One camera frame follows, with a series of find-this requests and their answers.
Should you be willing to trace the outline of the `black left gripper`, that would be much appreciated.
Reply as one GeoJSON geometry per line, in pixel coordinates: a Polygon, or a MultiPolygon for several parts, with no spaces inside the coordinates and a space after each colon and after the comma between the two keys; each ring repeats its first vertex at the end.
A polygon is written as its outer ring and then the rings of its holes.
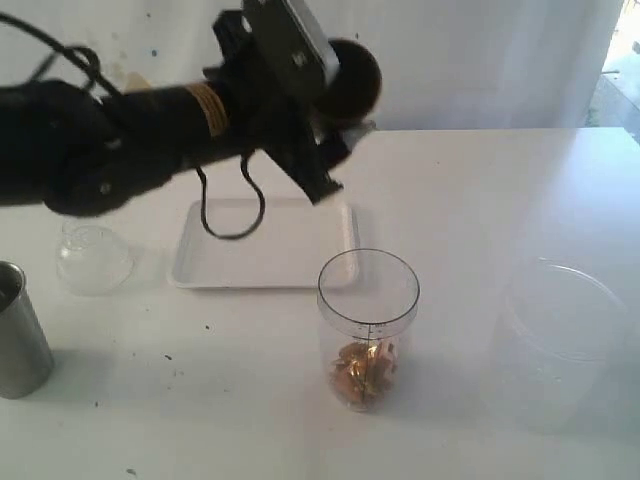
{"type": "Polygon", "coordinates": [[[312,204],[343,189],[325,165],[340,165],[375,130],[366,120],[348,128],[321,124],[313,102],[288,95],[258,50],[242,9],[224,9],[212,25],[222,61],[205,77],[226,94],[230,124],[214,140],[209,156],[218,162],[264,151],[312,204]]]}

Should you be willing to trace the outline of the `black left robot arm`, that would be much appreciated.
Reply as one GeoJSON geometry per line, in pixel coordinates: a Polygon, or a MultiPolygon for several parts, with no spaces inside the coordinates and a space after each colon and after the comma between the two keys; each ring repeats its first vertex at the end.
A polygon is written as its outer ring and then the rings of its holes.
{"type": "Polygon", "coordinates": [[[3,14],[48,46],[1,90],[1,202],[95,217],[176,174],[264,152],[312,202],[341,189],[330,173],[371,130],[382,89],[373,54],[330,38],[302,1],[246,1],[212,30],[222,60],[199,81],[118,90],[96,53],[3,14]]]}

